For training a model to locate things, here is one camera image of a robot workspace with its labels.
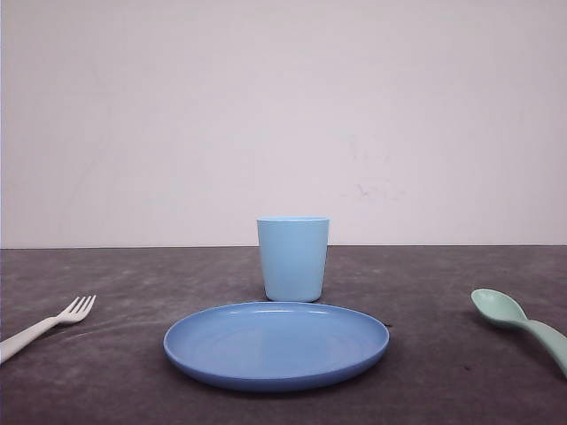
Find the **light blue plastic cup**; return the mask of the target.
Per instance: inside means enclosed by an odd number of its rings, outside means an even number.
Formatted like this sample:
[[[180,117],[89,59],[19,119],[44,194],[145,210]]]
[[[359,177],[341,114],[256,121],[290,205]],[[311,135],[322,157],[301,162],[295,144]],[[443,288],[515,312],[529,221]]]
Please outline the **light blue plastic cup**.
[[[265,294],[272,301],[313,302],[322,295],[330,220],[320,216],[257,219]]]

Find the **mint green plastic spoon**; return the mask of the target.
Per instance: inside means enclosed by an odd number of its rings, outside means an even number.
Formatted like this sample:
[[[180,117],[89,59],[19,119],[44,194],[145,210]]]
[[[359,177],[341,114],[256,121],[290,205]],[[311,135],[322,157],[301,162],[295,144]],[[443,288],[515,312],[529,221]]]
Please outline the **mint green plastic spoon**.
[[[475,289],[470,298],[480,315],[495,327],[519,328],[531,334],[566,375],[566,335],[544,322],[529,319],[514,298],[498,290]]]

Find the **white plastic fork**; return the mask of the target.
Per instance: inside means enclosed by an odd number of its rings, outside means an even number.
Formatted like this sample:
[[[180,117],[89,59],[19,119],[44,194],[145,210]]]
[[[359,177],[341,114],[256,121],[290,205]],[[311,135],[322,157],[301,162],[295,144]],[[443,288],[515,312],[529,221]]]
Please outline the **white plastic fork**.
[[[91,311],[96,295],[77,297],[68,307],[56,316],[43,319],[29,328],[1,342],[1,363],[4,364],[14,355],[33,343],[34,340],[59,325],[74,325],[83,321]]]

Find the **blue round plastic plate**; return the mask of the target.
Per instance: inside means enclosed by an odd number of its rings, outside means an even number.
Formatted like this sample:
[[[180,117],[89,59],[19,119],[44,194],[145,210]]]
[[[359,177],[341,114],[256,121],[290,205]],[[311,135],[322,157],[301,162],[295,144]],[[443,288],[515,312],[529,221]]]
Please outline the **blue round plastic plate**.
[[[169,361],[214,387],[248,392],[311,390],[366,372],[390,334],[379,320],[335,305],[249,302],[222,305],[173,324]]]

